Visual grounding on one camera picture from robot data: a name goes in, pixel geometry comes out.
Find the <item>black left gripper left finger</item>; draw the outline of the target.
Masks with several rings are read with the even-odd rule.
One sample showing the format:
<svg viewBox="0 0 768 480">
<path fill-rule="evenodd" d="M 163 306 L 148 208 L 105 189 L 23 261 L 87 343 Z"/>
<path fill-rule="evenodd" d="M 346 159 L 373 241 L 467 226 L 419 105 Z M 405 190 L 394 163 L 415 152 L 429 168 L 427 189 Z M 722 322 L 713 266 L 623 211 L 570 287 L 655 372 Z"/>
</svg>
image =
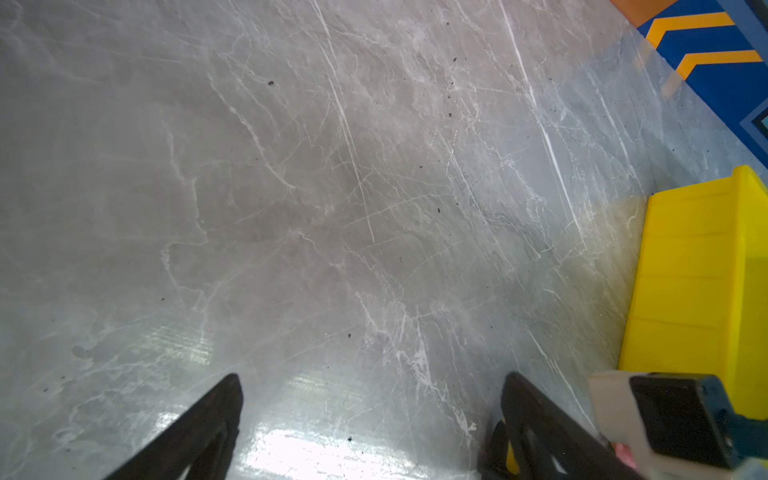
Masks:
<svg viewBox="0 0 768 480">
<path fill-rule="evenodd" d="M 224 479 L 239 433 L 244 397 L 226 375 L 110 479 Z"/>
</svg>

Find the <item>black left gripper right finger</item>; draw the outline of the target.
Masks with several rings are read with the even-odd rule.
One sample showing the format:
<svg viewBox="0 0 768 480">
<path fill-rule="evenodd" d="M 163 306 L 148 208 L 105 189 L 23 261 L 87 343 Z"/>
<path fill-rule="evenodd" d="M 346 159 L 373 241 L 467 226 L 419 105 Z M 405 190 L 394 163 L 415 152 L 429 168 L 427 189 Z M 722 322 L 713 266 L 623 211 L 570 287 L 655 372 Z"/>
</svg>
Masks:
<svg viewBox="0 0 768 480">
<path fill-rule="evenodd" d="M 501 393 L 502 420 L 479 460 L 482 479 L 638 479 L 541 390 L 519 372 L 509 373 Z M 507 443 L 520 466 L 505 468 Z"/>
</svg>

